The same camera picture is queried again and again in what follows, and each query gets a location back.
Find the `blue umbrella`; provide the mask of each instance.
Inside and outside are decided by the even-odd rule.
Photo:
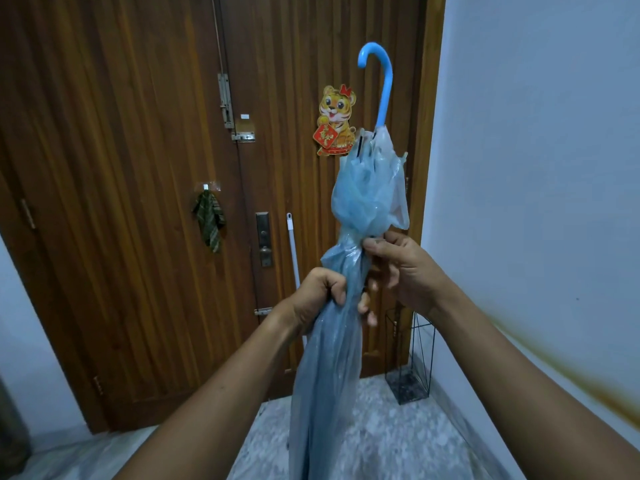
[[[362,366],[362,325],[358,302],[371,262],[362,240],[396,226],[409,227],[403,165],[385,126],[393,82],[391,60],[379,44],[369,42],[358,56],[363,68],[370,54],[385,71],[378,120],[373,132],[361,129],[340,171],[331,198],[341,224],[338,243],[322,265],[347,278],[343,306],[329,301],[322,309],[296,373],[291,398],[289,478],[327,480],[348,427]]]

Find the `cartoon tiger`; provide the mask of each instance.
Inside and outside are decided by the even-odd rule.
[[[332,149],[344,148],[344,152],[332,152],[332,154],[347,154],[355,142],[355,127],[349,127],[351,117],[351,107],[356,103],[356,94],[344,84],[340,90],[333,86],[324,88],[323,97],[320,101],[320,117],[317,120],[318,126],[329,123],[336,130],[338,136],[331,145]],[[324,148],[320,147],[318,155],[329,155]]]

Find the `green cloth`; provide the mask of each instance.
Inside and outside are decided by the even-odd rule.
[[[198,218],[202,240],[213,252],[219,253],[222,243],[220,229],[225,226],[227,220],[216,196],[209,190],[202,192],[198,196],[193,213]]]

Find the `door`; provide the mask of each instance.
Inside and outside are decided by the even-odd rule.
[[[261,266],[258,235],[250,229],[252,266],[259,308],[274,306],[295,289],[286,214],[292,213],[300,276],[320,265],[336,242],[339,226],[331,193],[339,158],[318,156],[317,128],[323,88],[345,84],[356,94],[350,124],[373,129],[382,88],[380,64],[370,57],[357,67],[367,41],[384,46],[394,67],[387,114],[396,152],[412,148],[426,0],[220,0],[236,126],[255,133],[238,146],[246,212],[268,212],[272,267]],[[373,297],[378,328],[364,326],[363,376],[385,370],[384,314],[395,300]],[[274,395],[291,393],[303,348],[289,351]]]
[[[2,5],[0,168],[24,193],[109,426],[157,424],[257,326],[211,0]],[[191,215],[211,181],[219,254]]]

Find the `blue curved handle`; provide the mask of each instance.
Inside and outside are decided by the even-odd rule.
[[[394,71],[391,69],[391,59],[389,59],[387,51],[375,42],[368,42],[360,49],[360,55],[358,55],[359,68],[364,69],[365,65],[367,65],[369,54],[373,54],[379,58],[385,70],[385,83],[382,86],[382,97],[380,97],[380,108],[378,109],[378,120],[376,121],[377,128],[384,126],[385,120],[387,119],[387,108],[389,107],[389,97],[391,96],[391,84],[394,81]]]

